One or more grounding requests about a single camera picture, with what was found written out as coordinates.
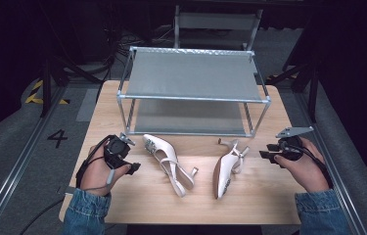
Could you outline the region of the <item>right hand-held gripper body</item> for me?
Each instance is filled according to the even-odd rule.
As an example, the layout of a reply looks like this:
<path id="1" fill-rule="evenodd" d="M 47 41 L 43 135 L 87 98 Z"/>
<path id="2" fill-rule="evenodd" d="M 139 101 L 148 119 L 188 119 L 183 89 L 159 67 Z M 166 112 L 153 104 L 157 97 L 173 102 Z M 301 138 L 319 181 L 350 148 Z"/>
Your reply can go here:
<path id="1" fill-rule="evenodd" d="M 297 161 L 304 154 L 308 153 L 302 145 L 300 136 L 304 133 L 313 131 L 313 127 L 286 127 L 280 131 L 276 137 L 278 138 L 277 147 L 281 151 L 281 156 L 290 160 Z"/>

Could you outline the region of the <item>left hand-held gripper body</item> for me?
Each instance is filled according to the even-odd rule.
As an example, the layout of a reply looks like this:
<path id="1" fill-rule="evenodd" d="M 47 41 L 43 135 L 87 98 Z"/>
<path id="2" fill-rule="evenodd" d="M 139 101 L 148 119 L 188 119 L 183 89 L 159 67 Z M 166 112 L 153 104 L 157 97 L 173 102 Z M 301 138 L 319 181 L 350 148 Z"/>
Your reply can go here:
<path id="1" fill-rule="evenodd" d="M 124 133 L 108 136 L 108 143 L 104 147 L 104 158 L 110 168 L 128 165 L 125 158 L 130 151 L 130 145 L 134 146 L 135 142 Z"/>

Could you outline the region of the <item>cream slingback high-heel shoe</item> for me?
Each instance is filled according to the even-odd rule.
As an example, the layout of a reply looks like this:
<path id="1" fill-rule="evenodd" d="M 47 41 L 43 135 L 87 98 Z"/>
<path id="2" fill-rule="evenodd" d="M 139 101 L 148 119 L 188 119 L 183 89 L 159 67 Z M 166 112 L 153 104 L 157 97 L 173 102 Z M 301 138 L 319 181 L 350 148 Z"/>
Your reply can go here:
<path id="1" fill-rule="evenodd" d="M 194 177 L 199 169 L 194 166 L 191 171 L 186 171 L 178 161 L 174 147 L 157 136 L 144 134 L 143 142 L 147 152 L 154 156 L 168 176 L 176 195 L 180 198 L 185 197 L 186 190 L 194 188 Z"/>
<path id="2" fill-rule="evenodd" d="M 227 146 L 229 152 L 218 159 L 213 170 L 212 183 L 215 199 L 221 199 L 227 192 L 231 182 L 231 175 L 242 172 L 245 156 L 250 150 L 250 147 L 247 146 L 240 151 L 238 149 L 238 139 L 225 141 L 219 138 L 218 144 Z"/>

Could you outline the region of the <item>grey metal shoe rack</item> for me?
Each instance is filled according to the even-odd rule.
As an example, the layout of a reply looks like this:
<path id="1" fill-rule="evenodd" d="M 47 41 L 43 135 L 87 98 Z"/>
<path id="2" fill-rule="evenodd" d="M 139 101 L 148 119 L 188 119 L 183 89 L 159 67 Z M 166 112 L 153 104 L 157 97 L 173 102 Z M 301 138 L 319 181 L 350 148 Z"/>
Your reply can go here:
<path id="1" fill-rule="evenodd" d="M 127 134 L 254 137 L 271 105 L 253 51 L 129 49 L 116 93 Z"/>

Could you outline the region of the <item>person's right hand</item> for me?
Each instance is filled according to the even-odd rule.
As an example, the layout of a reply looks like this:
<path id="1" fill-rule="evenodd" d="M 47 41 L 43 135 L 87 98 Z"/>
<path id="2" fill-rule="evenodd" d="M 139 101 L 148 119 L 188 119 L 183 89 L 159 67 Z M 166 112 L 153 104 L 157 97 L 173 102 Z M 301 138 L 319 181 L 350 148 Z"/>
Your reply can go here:
<path id="1" fill-rule="evenodd" d="M 293 178 L 308 193 L 322 192 L 330 189 L 328 181 L 323 175 L 316 162 L 307 154 L 297 161 L 290 161 L 282 156 L 276 155 L 275 161 L 287 169 Z"/>

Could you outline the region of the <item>person's left hand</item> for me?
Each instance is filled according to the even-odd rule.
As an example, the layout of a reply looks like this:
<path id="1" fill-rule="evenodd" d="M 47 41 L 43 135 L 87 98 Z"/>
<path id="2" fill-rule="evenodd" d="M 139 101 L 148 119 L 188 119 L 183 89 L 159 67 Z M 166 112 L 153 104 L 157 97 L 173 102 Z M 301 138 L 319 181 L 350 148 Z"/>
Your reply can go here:
<path id="1" fill-rule="evenodd" d="M 108 195 L 115 183 L 130 169 L 130 164 L 125 164 L 115 170 L 110 176 L 111 169 L 104 159 L 104 147 L 92 146 L 90 152 L 92 163 L 85 170 L 79 188 L 87 193 L 104 197 Z"/>

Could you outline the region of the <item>black tripod stand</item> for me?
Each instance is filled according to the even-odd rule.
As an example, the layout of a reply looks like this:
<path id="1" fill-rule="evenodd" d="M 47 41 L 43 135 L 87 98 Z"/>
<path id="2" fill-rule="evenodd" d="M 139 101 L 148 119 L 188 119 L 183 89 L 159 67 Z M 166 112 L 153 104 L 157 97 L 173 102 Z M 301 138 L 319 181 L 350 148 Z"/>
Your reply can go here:
<path id="1" fill-rule="evenodd" d="M 291 89 L 295 93 L 302 93 L 306 87 L 308 91 L 307 111 L 312 122 L 316 121 L 316 98 L 318 90 L 318 71 L 314 64 L 305 63 L 294 66 L 291 69 L 285 70 L 278 75 L 270 75 L 265 80 L 266 85 L 275 85 L 287 78 L 296 76 L 294 82 L 291 85 Z"/>
<path id="2" fill-rule="evenodd" d="M 69 79 L 65 68 L 68 68 L 73 73 L 76 73 L 92 83 L 102 84 L 103 80 L 98 79 L 88 71 L 85 71 L 77 65 L 68 62 L 67 60 L 57 57 L 49 56 L 45 59 L 42 72 L 42 90 L 43 90 L 43 104 L 41 117 L 44 118 L 52 107 L 52 91 L 51 91 L 51 80 L 54 80 L 58 86 L 67 86 Z"/>

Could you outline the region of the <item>yellow black floor tape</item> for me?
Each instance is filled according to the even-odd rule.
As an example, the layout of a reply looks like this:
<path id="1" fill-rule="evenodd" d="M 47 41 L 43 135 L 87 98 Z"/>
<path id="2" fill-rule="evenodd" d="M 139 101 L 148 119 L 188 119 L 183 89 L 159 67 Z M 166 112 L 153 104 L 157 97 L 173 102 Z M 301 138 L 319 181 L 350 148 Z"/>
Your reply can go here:
<path id="1" fill-rule="evenodd" d="M 43 104 L 44 100 L 43 98 L 38 98 L 36 95 L 39 91 L 40 88 L 42 88 L 43 86 L 43 80 L 42 79 L 38 79 L 35 84 L 33 85 L 33 87 L 31 88 L 31 91 L 29 93 L 29 95 L 27 96 L 25 103 L 34 103 L 34 104 Z M 60 105 L 68 105 L 70 104 L 70 99 L 61 99 L 59 101 Z"/>

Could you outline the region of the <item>metal floor rail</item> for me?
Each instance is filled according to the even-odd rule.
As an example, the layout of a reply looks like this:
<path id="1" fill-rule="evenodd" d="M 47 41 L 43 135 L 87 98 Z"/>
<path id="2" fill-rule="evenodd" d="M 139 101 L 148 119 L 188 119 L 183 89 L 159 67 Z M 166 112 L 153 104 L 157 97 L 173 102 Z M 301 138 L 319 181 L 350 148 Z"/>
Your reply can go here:
<path id="1" fill-rule="evenodd" d="M 340 173 L 332 159 L 332 156 L 326 146 L 325 141 L 320 133 L 320 129 L 315 122 L 312 121 L 307 108 L 307 102 L 305 100 L 305 96 L 301 93 L 295 93 L 294 97 L 296 102 L 300 108 L 300 111 L 303 114 L 303 118 L 307 125 L 310 125 L 313 130 L 310 132 L 311 138 L 310 140 L 318 147 L 319 151 L 325 158 L 325 163 L 331 176 L 331 179 L 334 183 L 334 188 L 336 191 L 336 195 L 341 203 L 341 206 L 344 210 L 344 214 L 348 220 L 350 230 L 353 235 L 366 235 L 366 229 L 360 219 L 360 216 L 357 212 L 357 209 L 354 206 L 354 203 L 349 195 L 349 192 L 344 185 L 344 181 L 342 180 Z"/>
<path id="2" fill-rule="evenodd" d="M 58 235 L 81 94 L 58 88 L 50 112 L 24 103 L 0 123 L 0 235 Z"/>

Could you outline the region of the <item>grey metal frame stand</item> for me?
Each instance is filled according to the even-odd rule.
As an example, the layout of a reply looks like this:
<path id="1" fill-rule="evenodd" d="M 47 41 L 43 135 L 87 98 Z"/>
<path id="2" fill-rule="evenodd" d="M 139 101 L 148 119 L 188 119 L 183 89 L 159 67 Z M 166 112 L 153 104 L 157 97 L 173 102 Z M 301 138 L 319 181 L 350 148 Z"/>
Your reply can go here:
<path id="1" fill-rule="evenodd" d="M 175 6 L 174 13 L 174 48 L 180 47 L 180 30 L 189 29 L 220 29 L 246 30 L 249 39 L 242 44 L 244 50 L 250 51 L 256 37 L 263 11 L 257 10 L 254 14 L 220 14 L 220 13 L 193 13 L 182 12 L 179 5 Z"/>

